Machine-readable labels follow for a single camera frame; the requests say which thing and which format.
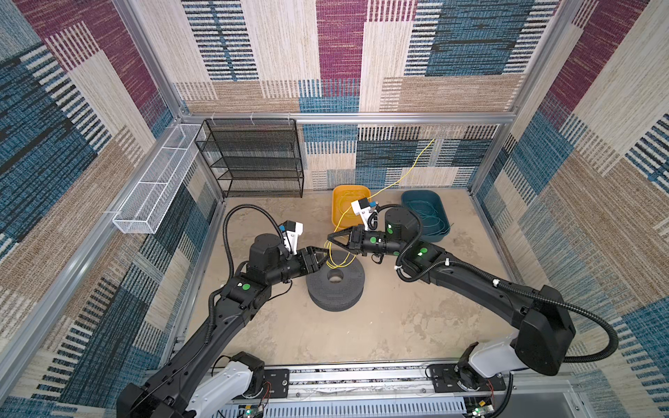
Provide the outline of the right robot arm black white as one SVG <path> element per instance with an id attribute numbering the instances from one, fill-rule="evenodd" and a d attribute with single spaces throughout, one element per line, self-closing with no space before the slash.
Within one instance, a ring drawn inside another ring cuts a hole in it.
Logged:
<path id="1" fill-rule="evenodd" d="M 331 233 L 329 243 L 355 255 L 394 256 L 400 280 L 454 291 L 513 327 L 505 338 L 468 346 L 454 367 L 463 390 L 478 390 L 497 374 L 526 369 L 555 376 L 565 363 L 598 362 L 617 351 L 620 339 L 607 320 L 565 302 L 553 287 L 534 289 L 503 280 L 423 240 L 423 221 L 407 207 L 364 208 L 360 216 L 361 224 Z M 594 354 L 568 355 L 577 333 L 572 315 L 601 327 L 606 346 Z"/>

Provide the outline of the yellow plastic tray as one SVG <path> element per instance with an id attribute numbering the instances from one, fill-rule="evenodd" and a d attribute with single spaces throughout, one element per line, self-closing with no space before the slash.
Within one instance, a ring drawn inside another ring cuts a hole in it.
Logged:
<path id="1" fill-rule="evenodd" d="M 334 230 L 362 224 L 362 218 L 353 212 L 352 203 L 362 198 L 369 198 L 371 191 L 366 186 L 341 185 L 332 193 L 332 223 Z"/>

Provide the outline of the dark grey cable spool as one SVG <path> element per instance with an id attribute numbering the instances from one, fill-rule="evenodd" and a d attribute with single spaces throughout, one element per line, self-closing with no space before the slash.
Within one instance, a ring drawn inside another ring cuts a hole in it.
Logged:
<path id="1" fill-rule="evenodd" d="M 306 283 L 309 297 L 316 306 L 329 312 L 341 312 L 352 308 L 362 298 L 364 267 L 358 259 L 343 268 L 324 266 L 308 275 Z"/>

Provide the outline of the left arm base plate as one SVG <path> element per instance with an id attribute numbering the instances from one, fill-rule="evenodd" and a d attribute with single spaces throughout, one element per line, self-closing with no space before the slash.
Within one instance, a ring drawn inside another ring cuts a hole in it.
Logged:
<path id="1" fill-rule="evenodd" d="M 290 383 L 289 369 L 263 369 L 254 372 L 248 395 L 253 399 L 284 399 L 287 398 Z"/>

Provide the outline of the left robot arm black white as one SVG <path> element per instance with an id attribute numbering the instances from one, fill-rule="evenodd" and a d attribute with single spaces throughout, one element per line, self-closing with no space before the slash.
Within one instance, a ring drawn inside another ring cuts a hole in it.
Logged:
<path id="1" fill-rule="evenodd" d="M 299 248 L 294 222 L 278 224 L 257 205 L 273 233 L 255 238 L 247 265 L 228 259 L 228 281 L 207 300 L 208 317 L 166 365 L 142 386 L 129 384 L 117 400 L 119 417 L 210 417 L 238 396 L 256 397 L 263 388 L 263 362 L 240 355 L 210 376 L 228 343 L 271 300 L 272 288 L 319 271 L 327 261 L 322 247 Z"/>

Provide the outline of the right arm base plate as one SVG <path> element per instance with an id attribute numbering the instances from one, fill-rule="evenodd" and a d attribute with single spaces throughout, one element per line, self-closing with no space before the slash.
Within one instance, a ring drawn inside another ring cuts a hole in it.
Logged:
<path id="1" fill-rule="evenodd" d="M 503 376 L 493 376 L 486 382 L 478 384 L 474 389 L 465 388 L 464 384 L 460 384 L 459 375 L 456 373 L 454 363 L 436 363 L 428 365 L 426 369 L 426 376 L 432 383 L 433 389 L 438 394 L 444 393 L 474 393 L 474 392 L 489 392 L 490 388 L 488 382 L 491 383 L 492 389 L 495 393 L 505 392 L 507 389 L 506 381 Z"/>

